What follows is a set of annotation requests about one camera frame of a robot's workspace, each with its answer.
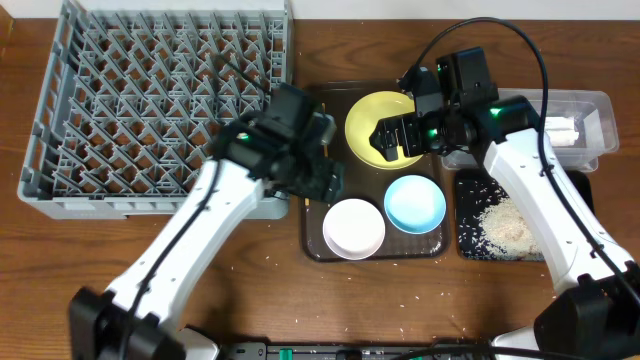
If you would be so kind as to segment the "light blue bowl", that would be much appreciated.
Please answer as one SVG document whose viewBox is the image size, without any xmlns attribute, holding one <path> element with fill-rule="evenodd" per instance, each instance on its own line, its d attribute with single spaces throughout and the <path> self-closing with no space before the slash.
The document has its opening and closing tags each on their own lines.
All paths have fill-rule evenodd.
<svg viewBox="0 0 640 360">
<path fill-rule="evenodd" d="M 400 231 L 413 235 L 438 228 L 447 210 L 441 188 L 430 178 L 420 175 L 406 175 L 392 182 L 386 190 L 383 205 L 389 221 Z"/>
</svg>

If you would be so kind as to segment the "white shallow bowl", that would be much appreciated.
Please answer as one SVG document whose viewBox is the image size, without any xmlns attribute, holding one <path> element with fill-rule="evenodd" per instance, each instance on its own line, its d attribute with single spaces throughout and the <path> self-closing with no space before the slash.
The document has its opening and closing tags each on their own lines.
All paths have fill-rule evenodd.
<svg viewBox="0 0 640 360">
<path fill-rule="evenodd" d="M 332 205 L 326 213 L 322 234 L 329 249 L 347 260 L 373 256 L 384 242 L 385 221 L 370 202 L 351 198 Z"/>
</svg>

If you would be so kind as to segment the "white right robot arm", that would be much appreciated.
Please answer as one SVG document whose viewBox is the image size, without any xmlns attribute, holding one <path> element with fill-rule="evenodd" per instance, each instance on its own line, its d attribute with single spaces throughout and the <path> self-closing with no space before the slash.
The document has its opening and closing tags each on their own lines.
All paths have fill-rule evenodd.
<svg viewBox="0 0 640 360">
<path fill-rule="evenodd" d="M 370 145 L 400 155 L 470 153 L 508 194 L 549 268 L 555 300 L 533 326 L 494 338 L 496 355 L 624 359 L 639 352 L 639 266 L 599 223 L 559 164 L 542 112 L 502 99 L 484 52 L 471 48 L 414 66 L 400 81 L 415 110 L 380 120 Z"/>
</svg>

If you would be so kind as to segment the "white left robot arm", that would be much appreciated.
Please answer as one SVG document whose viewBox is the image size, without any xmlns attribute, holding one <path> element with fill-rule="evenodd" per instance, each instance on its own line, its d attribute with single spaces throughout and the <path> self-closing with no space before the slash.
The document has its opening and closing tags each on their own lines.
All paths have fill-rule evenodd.
<svg viewBox="0 0 640 360">
<path fill-rule="evenodd" d="M 107 289 L 81 288 L 69 304 L 74 359 L 216 359 L 219 346 L 180 327 L 204 271 L 266 194 L 332 203 L 343 165 L 323 146 L 335 132 L 321 102 L 284 84 L 264 111 L 222 126 L 186 200 L 152 244 Z"/>
</svg>

